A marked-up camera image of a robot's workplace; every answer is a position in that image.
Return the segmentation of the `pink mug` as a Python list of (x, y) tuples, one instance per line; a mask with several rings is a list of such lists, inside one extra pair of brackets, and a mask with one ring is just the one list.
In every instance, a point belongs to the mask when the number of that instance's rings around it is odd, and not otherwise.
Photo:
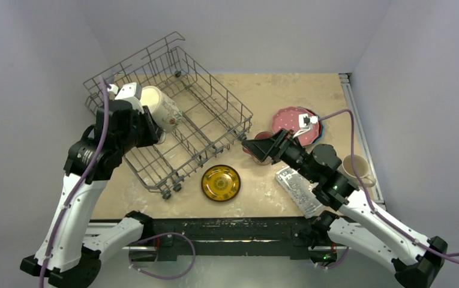
[(260, 132), (253, 139), (242, 141), (244, 152), (250, 154), (253, 160), (260, 165), (274, 165), (281, 160), (277, 156), (277, 133)]

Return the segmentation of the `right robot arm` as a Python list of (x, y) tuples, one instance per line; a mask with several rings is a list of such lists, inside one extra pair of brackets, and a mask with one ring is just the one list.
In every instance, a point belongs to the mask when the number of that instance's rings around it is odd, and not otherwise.
[(284, 129), (269, 138), (244, 140), (242, 145), (258, 160), (282, 161), (316, 184), (312, 194), (332, 209), (312, 224), (317, 243), (332, 241), (356, 250), (391, 271), (403, 287), (432, 285), (444, 264), (440, 254), (447, 251), (446, 241), (414, 231), (369, 200), (338, 171), (342, 161), (332, 145), (317, 145), (307, 152)]

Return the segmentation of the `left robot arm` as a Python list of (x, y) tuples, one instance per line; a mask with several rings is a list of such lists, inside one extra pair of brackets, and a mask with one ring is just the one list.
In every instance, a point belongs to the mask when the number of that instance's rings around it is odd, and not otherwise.
[(134, 97), (111, 100), (68, 151), (62, 194), (38, 251), (21, 261), (21, 271), (54, 287), (88, 287), (102, 264), (126, 245), (149, 244), (151, 217), (131, 211), (92, 240), (85, 239), (95, 205), (113, 171), (133, 148), (154, 145), (161, 129)]

